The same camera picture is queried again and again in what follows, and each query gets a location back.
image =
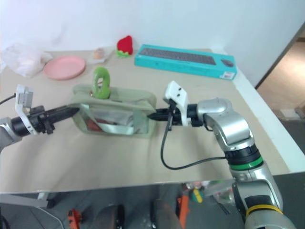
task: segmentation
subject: white table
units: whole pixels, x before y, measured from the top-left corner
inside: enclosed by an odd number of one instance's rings
[[[89,52],[52,54],[86,58]],[[137,67],[133,57],[119,59],[112,55],[103,65],[110,72],[112,86],[153,92],[158,99],[157,108],[166,107],[162,96],[171,80],[188,92],[191,103],[213,97],[231,100],[234,109],[248,121],[256,145],[272,174],[305,170],[303,153],[241,71],[234,81],[226,81]],[[81,76],[68,81],[54,81],[44,73],[25,79],[6,68],[1,75],[1,98],[12,95],[20,83],[34,90],[32,107],[44,105],[48,110],[65,105],[72,97],[73,86],[92,82],[94,68],[88,65]],[[16,117],[14,101],[0,106],[0,114],[1,117]],[[225,160],[179,171],[166,169],[160,160],[164,128],[165,123],[158,123],[151,139],[86,135],[78,130],[72,119],[64,120],[55,124],[52,135],[27,136],[2,151],[0,193],[3,197],[7,193],[62,192],[231,178]],[[174,127],[169,133],[164,154],[172,166],[224,155],[211,132],[186,127]]]

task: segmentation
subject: yellow band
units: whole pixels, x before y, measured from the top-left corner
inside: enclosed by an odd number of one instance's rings
[[[272,210],[275,210],[275,211],[277,211],[277,212],[279,212],[279,213],[282,214],[282,211],[281,211],[279,208],[275,207],[275,206],[268,205],[268,204],[259,204],[259,205],[254,205],[254,206],[248,208],[248,210],[247,210],[247,212],[246,212],[246,217],[247,217],[252,211],[257,210],[257,209],[272,209]]]

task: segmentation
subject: green pouch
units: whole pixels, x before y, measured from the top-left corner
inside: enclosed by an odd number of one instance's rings
[[[156,121],[147,118],[155,112],[156,97],[141,90],[110,88],[108,99],[92,97],[91,85],[77,85],[70,106],[80,111],[73,116],[78,128],[87,134],[117,134],[150,137]]]

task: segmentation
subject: orange object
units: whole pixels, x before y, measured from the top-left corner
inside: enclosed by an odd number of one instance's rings
[[[80,229],[81,213],[75,209],[68,212],[70,229]]]
[[[181,198],[178,198],[179,204],[179,222],[181,224],[182,229],[185,229],[186,226],[186,217],[189,210],[189,197],[186,195],[182,195]]]

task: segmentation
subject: red strawberry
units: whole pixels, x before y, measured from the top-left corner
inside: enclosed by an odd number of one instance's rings
[[[116,47],[119,51],[128,52],[128,54],[131,55],[133,52],[132,37],[128,35],[127,37],[120,39]]]

